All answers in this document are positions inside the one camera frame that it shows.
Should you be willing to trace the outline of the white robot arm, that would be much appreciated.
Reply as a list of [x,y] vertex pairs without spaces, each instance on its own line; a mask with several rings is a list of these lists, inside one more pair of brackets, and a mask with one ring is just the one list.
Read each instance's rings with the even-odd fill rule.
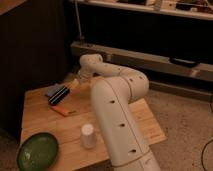
[[79,63],[80,82],[102,76],[91,88],[91,105],[114,171],[161,171],[129,107],[149,91],[147,76],[106,63],[100,54],[82,55]]

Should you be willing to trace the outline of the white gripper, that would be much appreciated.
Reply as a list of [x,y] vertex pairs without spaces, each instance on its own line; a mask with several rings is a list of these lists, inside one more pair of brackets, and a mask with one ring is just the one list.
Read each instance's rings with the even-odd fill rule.
[[91,72],[86,69],[80,69],[76,78],[69,84],[70,88],[77,88],[80,84],[91,79]]

